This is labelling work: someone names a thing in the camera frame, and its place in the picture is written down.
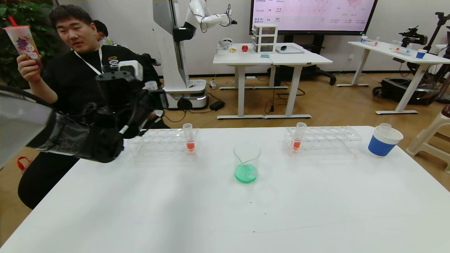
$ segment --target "lanyard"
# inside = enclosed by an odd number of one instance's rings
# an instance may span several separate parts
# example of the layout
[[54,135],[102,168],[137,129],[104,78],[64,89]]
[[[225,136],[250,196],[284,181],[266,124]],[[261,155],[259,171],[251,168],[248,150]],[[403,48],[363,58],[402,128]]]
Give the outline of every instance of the lanyard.
[[[80,59],[83,60],[83,62],[86,63],[86,65],[88,65],[92,70],[94,70],[95,73],[97,73],[97,75],[101,75],[103,74],[103,68],[102,68],[102,72],[100,72],[98,69],[96,69],[94,66],[92,66],[89,62],[87,62],[86,60],[84,60],[75,50],[73,51],[78,57],[80,57]],[[100,67],[102,67],[102,47],[99,48],[99,56],[100,56]]]

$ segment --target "screen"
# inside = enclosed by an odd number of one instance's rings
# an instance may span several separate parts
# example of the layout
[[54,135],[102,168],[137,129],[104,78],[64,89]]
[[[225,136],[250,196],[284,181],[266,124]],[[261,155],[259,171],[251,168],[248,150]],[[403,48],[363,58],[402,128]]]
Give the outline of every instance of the screen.
[[364,32],[376,3],[377,0],[253,0],[252,24],[272,23],[280,31]]

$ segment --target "test tube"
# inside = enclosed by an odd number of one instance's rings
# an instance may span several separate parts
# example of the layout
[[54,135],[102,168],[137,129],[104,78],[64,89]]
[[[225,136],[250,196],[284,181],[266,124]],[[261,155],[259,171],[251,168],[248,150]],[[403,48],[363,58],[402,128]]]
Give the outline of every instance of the test tube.
[[184,138],[186,139],[186,147],[189,151],[193,151],[195,149],[194,143],[194,131],[192,129],[191,123],[186,123],[183,125]]
[[411,49],[413,48],[413,43],[409,43],[406,47],[406,54],[411,54]]
[[306,130],[306,124],[303,122],[297,123],[297,127],[295,128],[295,135],[294,135],[294,144],[293,147],[295,150],[300,148],[300,145],[302,144],[303,136],[305,135]]

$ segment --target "orange liquid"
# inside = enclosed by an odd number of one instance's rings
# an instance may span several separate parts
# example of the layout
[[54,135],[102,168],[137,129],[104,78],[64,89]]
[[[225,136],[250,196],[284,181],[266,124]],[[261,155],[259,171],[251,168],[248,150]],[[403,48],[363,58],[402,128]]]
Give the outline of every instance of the orange liquid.
[[195,148],[194,143],[186,143],[186,146],[188,147],[188,150],[194,150],[194,148]]
[[294,141],[294,149],[299,149],[302,142],[300,141]]

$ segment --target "white stool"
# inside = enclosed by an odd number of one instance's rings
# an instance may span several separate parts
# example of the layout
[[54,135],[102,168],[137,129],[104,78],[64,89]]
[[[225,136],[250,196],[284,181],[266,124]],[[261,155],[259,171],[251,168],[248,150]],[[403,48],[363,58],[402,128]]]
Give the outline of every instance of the white stool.
[[450,125],[450,105],[444,107],[439,113],[431,125],[422,130],[417,137],[411,142],[406,152],[411,157],[417,155],[419,151],[425,151],[447,162],[447,168],[445,172],[450,173],[450,154],[435,148],[428,144],[430,139],[439,131],[439,129],[445,125]]

